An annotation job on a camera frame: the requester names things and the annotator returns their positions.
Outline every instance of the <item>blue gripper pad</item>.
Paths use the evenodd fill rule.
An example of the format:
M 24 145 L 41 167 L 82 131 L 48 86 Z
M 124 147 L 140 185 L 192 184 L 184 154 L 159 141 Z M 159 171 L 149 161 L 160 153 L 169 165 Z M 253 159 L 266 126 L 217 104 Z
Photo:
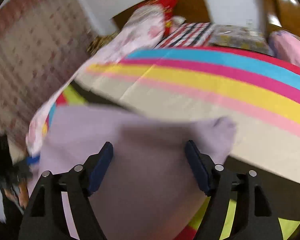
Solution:
M 192 140 L 186 143 L 185 153 L 188 163 L 190 164 L 190 167 L 192 169 L 194 178 L 198 183 L 199 189 L 203 191 L 207 196 L 210 196 L 211 187 L 209 183 L 209 174 L 199 156 L 204 154 L 200 153 Z
M 89 186 L 87 190 L 90 195 L 99 189 L 112 157 L 113 146 L 110 142 L 106 142 L 98 154 L 89 156 L 89 158 L 98 158 L 96 165 L 91 169 L 89 175 Z

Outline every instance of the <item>curtain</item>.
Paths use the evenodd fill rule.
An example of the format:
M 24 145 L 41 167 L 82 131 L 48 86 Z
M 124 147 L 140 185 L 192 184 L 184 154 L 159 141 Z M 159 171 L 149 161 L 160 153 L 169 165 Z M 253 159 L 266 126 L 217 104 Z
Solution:
M 35 111 L 89 58 L 95 35 L 77 0 L 0 8 L 0 129 L 19 146 Z

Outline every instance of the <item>lavender cloth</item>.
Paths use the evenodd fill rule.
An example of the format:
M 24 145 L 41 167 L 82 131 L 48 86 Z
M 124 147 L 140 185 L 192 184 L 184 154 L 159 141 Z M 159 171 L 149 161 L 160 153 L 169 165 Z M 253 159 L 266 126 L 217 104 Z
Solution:
M 58 107 L 42 146 L 39 174 L 67 172 L 110 141 L 114 157 L 89 199 L 107 239 L 170 240 L 206 197 L 186 160 L 186 141 L 194 140 L 202 153 L 223 163 L 234 134 L 235 125 L 226 117 L 166 123 L 114 107 Z M 66 201 L 64 209 L 70 234 L 77 237 Z

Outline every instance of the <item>silver screw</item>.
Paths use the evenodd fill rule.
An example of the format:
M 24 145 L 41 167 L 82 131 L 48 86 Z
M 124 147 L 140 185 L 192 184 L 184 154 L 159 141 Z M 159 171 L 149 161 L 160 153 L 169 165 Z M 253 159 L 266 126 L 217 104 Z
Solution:
M 214 168 L 215 168 L 217 171 L 223 171 L 223 170 L 224 170 L 224 167 L 223 167 L 221 164 L 217 164 L 216 166 L 214 166 Z
M 75 171 L 82 171 L 83 170 L 83 166 L 82 165 L 77 165 L 74 167 Z
M 50 175 L 50 171 L 44 171 L 42 173 L 42 177 L 48 177 Z
M 254 170 L 249 171 L 249 175 L 255 177 L 257 173 Z

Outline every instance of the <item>colorful striped blanket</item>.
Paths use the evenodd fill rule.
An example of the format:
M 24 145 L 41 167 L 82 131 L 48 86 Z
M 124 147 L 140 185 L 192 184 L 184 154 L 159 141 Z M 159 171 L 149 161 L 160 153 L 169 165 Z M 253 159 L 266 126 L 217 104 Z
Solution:
M 300 183 L 300 68 L 287 62 L 230 48 L 140 50 L 79 73 L 44 133 L 56 107 L 86 103 L 171 121 L 230 116 L 232 156 Z M 205 206 L 177 239 L 193 238 Z

